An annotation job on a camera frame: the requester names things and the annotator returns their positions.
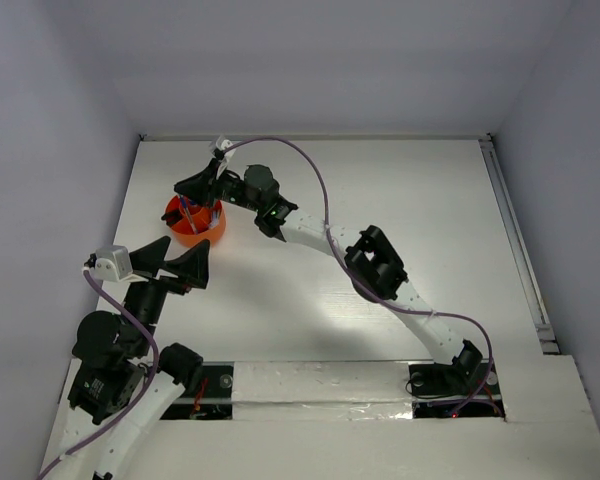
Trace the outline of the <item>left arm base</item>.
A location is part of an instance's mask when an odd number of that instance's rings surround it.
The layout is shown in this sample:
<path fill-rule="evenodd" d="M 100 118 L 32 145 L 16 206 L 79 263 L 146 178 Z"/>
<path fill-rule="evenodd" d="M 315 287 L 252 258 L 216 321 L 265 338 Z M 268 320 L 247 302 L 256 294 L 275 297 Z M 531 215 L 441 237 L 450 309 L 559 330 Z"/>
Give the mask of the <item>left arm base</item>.
<path fill-rule="evenodd" d="M 195 391 L 176 399 L 162 420 L 231 420 L 233 417 L 233 363 L 208 363 Z"/>

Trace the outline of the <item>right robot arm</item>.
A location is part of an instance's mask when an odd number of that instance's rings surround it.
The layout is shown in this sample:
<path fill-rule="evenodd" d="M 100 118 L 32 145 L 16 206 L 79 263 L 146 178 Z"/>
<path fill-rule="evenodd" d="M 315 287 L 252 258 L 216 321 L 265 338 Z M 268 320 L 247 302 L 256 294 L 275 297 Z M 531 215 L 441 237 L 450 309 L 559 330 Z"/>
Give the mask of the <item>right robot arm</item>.
<path fill-rule="evenodd" d="M 325 222 L 285 199 L 271 170 L 249 166 L 243 176 L 213 159 L 201 172 L 174 185 L 177 194 L 199 206 L 218 200 L 253 211 L 267 237 L 306 246 L 344 262 L 357 293 L 383 304 L 425 346 L 440 370 L 442 384 L 462 392 L 477 378 L 483 355 L 428 307 L 409 281 L 397 251 L 377 226 L 353 230 Z"/>

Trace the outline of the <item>blue gel pen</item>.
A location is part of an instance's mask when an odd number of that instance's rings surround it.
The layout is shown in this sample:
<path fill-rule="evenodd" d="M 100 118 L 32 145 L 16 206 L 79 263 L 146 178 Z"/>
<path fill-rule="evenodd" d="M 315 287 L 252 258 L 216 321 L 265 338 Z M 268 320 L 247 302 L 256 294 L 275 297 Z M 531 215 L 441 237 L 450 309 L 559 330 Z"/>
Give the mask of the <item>blue gel pen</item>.
<path fill-rule="evenodd" d="M 181 205 L 181 207 L 183 209 L 184 216 L 186 217 L 186 219 L 187 219 L 187 221 L 188 221 L 188 223 L 189 223 L 189 225 L 191 227 L 192 233 L 193 234 L 198 234 L 198 231 L 196 229 L 196 225 L 195 225 L 195 222 L 194 222 L 193 217 L 191 215 L 190 209 L 189 208 L 184 208 L 182 205 Z"/>

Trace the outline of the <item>orange highlighter black body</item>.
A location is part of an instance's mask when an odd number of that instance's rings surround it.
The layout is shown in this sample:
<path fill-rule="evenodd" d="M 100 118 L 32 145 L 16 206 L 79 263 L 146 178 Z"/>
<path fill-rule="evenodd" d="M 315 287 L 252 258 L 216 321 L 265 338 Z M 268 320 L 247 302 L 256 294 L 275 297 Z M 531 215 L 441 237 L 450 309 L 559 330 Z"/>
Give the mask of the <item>orange highlighter black body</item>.
<path fill-rule="evenodd" d="M 164 221 L 169 226 L 177 224 L 182 219 L 183 219 L 183 214 L 181 213 L 181 211 L 179 209 L 169 210 L 161 216 L 161 220 Z"/>

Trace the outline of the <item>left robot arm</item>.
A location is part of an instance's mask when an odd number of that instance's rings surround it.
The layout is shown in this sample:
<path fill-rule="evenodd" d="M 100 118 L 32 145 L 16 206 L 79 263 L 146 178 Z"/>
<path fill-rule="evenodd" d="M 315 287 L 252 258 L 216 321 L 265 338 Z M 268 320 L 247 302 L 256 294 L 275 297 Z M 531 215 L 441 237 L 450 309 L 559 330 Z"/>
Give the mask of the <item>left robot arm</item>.
<path fill-rule="evenodd" d="M 203 358 L 180 344 L 161 348 L 155 330 L 168 295 L 206 288 L 211 244 L 166 257 L 163 236 L 135 251 L 97 249 L 83 275 L 111 310 L 80 322 L 72 355 L 80 366 L 68 393 L 63 436 L 70 479 L 120 479 L 171 404 L 206 390 Z"/>

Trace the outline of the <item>purple pen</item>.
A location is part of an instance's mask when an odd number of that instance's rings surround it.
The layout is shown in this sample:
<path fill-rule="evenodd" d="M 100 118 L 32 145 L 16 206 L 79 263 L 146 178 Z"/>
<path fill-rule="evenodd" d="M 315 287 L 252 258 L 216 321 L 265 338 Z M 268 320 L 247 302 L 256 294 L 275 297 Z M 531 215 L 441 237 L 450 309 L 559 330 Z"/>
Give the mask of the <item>purple pen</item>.
<path fill-rule="evenodd" d="M 219 225 L 221 213 L 222 211 L 218 209 L 215 209 L 211 212 L 211 218 L 208 224 L 209 229 L 214 229 Z"/>

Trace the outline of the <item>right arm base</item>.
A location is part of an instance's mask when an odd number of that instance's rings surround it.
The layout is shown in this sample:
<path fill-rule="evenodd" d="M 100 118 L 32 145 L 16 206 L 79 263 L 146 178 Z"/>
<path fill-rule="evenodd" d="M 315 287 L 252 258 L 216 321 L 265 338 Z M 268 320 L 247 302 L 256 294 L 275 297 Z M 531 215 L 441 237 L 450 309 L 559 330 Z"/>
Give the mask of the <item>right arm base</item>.
<path fill-rule="evenodd" d="M 460 418 L 504 418 L 499 377 L 495 366 L 487 371 L 488 363 L 483 361 L 471 382 L 458 376 L 444 365 L 416 363 L 408 367 L 406 392 L 412 398 L 415 419 L 448 418 L 452 410 L 461 404 L 484 378 L 485 385 L 457 412 Z"/>

